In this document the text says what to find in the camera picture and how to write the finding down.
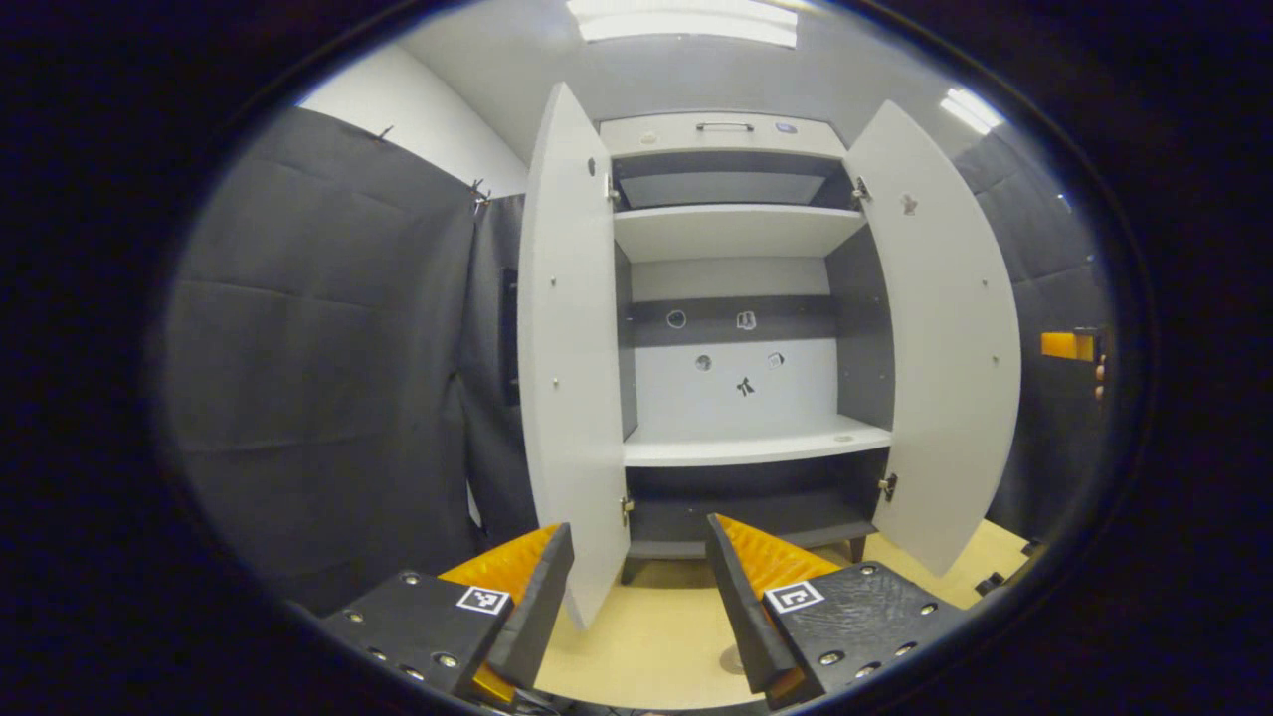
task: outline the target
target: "ceiling light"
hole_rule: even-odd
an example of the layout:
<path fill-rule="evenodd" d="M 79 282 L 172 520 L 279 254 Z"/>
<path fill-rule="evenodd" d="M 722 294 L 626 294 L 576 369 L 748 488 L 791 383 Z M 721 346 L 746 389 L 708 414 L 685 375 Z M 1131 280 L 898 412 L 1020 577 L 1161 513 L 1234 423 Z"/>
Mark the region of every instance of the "ceiling light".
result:
<path fill-rule="evenodd" d="M 570 0 L 584 42 L 714 34 L 796 47 L 796 13 L 754 0 Z"/>
<path fill-rule="evenodd" d="M 946 99 L 942 99 L 942 110 L 955 115 L 981 135 L 1003 124 L 1003 117 L 998 112 L 966 89 L 948 89 Z"/>

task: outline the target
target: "ceiling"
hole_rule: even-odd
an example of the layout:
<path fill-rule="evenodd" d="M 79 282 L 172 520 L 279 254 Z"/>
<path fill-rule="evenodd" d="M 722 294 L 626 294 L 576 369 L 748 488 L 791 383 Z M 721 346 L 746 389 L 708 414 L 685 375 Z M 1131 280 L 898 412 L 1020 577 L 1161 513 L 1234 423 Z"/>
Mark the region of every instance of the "ceiling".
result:
<path fill-rule="evenodd" d="M 452 87 L 527 166 L 552 84 L 593 120 L 733 110 L 830 121 L 852 143 L 892 99 L 955 155 L 979 136 L 938 107 L 956 84 L 918 52 L 841 10 L 808 3 L 796 50 L 718 37 L 584 45 L 565 0 L 482 0 L 398 45 Z"/>

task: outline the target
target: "white shelf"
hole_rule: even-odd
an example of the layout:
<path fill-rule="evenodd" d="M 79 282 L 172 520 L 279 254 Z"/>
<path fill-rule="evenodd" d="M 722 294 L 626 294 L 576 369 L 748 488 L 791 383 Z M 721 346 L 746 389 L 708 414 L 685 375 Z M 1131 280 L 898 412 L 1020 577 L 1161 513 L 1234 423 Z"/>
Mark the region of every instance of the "white shelf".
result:
<path fill-rule="evenodd" d="M 704 204 L 615 214 L 634 264 L 686 259 L 816 257 L 866 223 L 858 211 L 782 204 Z"/>
<path fill-rule="evenodd" d="M 640 424 L 624 443 L 624 465 L 690 468 L 782 462 L 889 447 L 891 442 L 889 431 L 844 415 L 811 417 L 807 422 L 769 429 L 765 434 L 745 431 L 709 440 L 677 437 Z"/>

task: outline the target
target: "white wall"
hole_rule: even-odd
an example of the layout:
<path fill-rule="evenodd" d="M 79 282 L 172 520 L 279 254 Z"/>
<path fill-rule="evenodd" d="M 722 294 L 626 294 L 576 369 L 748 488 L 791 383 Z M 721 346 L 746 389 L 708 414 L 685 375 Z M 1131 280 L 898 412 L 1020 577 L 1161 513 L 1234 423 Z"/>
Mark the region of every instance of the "white wall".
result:
<path fill-rule="evenodd" d="M 526 164 L 471 107 L 423 62 L 388 45 L 320 85 L 302 107 L 372 134 L 393 129 L 387 141 L 418 154 L 493 196 L 526 191 Z"/>

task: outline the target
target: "cabinet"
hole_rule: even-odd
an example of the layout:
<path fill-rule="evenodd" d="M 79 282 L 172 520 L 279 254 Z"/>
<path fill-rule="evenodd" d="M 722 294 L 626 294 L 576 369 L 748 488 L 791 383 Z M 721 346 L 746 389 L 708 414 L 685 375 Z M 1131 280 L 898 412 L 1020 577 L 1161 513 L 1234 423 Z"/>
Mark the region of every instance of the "cabinet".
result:
<path fill-rule="evenodd" d="M 850 238 L 878 285 L 829 276 L 852 274 L 831 260 Z M 867 525 L 937 573 L 967 544 L 1016 426 L 1016 307 L 976 200 L 892 103 L 845 148 L 824 122 L 764 115 L 598 131 L 559 84 L 521 246 L 527 461 L 540 521 L 572 524 L 579 626 L 630 550 L 694 555 L 673 512 L 769 511 L 806 544 Z M 859 345 L 857 303 L 876 322 L 886 306 L 871 339 L 886 350 Z M 891 424 L 843 412 L 886 389 Z M 662 497 L 629 513 L 636 484 Z"/>

